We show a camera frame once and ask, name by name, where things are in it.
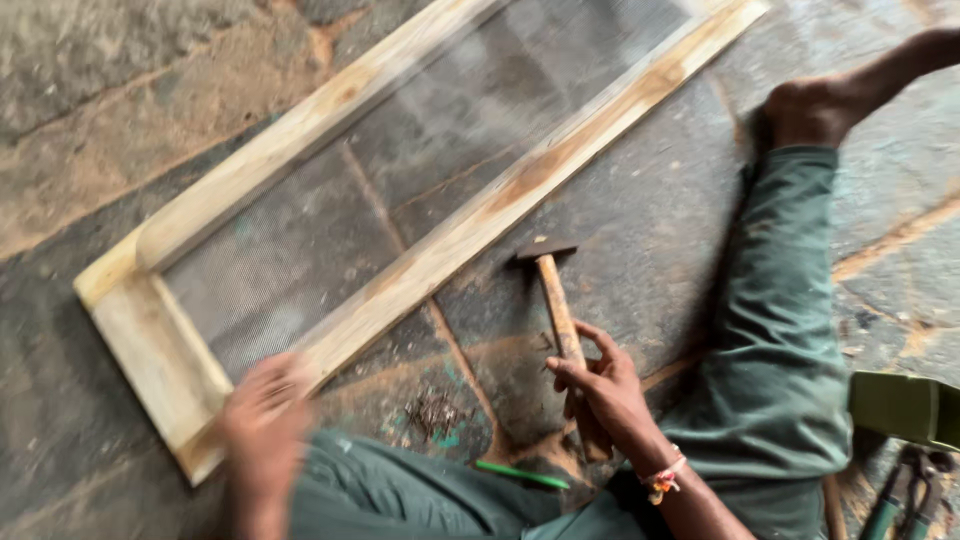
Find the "pliers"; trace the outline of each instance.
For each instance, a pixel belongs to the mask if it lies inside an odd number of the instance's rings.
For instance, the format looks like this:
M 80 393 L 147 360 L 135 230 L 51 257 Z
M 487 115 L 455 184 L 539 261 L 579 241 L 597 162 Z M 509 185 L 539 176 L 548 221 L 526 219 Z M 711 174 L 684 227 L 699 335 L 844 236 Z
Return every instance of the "pliers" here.
M 887 530 L 904 509 L 906 521 L 896 538 L 924 540 L 947 488 L 943 474 L 952 470 L 953 458 L 950 454 L 928 453 L 915 445 L 906 446 L 860 532 L 860 540 L 886 538 Z M 917 488 L 921 483 L 925 489 L 923 498 L 918 501 Z

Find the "green pencil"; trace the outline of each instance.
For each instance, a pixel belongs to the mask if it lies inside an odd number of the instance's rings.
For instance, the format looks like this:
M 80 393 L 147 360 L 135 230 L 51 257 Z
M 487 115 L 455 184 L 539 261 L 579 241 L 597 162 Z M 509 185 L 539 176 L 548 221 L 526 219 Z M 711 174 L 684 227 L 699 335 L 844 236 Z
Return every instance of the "green pencil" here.
M 481 471 L 490 471 L 492 473 L 499 473 L 501 475 L 506 475 L 508 477 L 517 477 L 519 479 L 527 479 L 534 482 L 541 483 L 549 487 L 556 487 L 557 489 L 570 489 L 570 484 L 566 483 L 561 479 L 555 479 L 547 475 L 541 475 L 538 473 L 528 473 L 526 471 L 521 471 L 513 467 L 505 467 L 503 465 L 497 465 L 495 463 L 488 463 L 486 461 L 480 461 L 477 459 L 477 469 Z

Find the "hand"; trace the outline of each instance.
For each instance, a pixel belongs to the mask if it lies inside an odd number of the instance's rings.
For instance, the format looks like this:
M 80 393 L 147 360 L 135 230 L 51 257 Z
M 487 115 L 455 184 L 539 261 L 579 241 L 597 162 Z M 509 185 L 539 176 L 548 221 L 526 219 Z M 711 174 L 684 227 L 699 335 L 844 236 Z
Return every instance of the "hand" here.
M 239 527 L 250 538 L 281 538 L 286 531 L 287 499 L 309 425 L 295 364 L 292 354 L 260 361 L 237 385 L 220 417 Z
M 647 408 L 630 355 L 605 331 L 583 321 L 574 323 L 577 333 L 593 341 L 602 356 L 588 369 L 549 357 L 546 367 L 557 376 L 554 389 L 563 392 L 573 386 L 582 390 L 614 446 L 631 460 L 638 473 L 653 474 L 670 466 L 676 460 L 676 451 L 660 433 Z

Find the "colorful wrist band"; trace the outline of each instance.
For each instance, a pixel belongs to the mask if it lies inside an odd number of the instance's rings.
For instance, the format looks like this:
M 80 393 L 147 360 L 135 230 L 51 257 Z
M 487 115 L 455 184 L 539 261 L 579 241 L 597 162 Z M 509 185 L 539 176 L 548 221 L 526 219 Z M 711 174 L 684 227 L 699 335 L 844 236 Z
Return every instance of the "colorful wrist band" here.
M 647 497 L 647 500 L 654 506 L 663 501 L 663 494 L 670 491 L 671 488 L 680 491 L 680 486 L 677 485 L 675 478 L 677 473 L 680 472 L 686 464 L 686 456 L 680 453 L 680 448 L 678 448 L 677 445 L 673 445 L 673 449 L 680 455 L 680 458 L 677 459 L 673 465 L 670 465 L 655 475 L 640 479 L 640 483 L 647 486 L 647 489 L 650 490 L 650 496 Z

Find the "hammer head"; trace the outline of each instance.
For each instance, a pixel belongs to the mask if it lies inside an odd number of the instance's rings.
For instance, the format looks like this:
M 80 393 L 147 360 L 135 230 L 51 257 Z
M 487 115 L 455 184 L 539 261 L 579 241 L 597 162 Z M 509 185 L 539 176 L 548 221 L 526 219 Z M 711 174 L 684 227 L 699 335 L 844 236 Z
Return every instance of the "hammer head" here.
M 541 255 L 563 255 L 577 251 L 577 243 L 561 238 L 537 236 L 534 241 L 516 250 L 517 260 L 537 258 Z

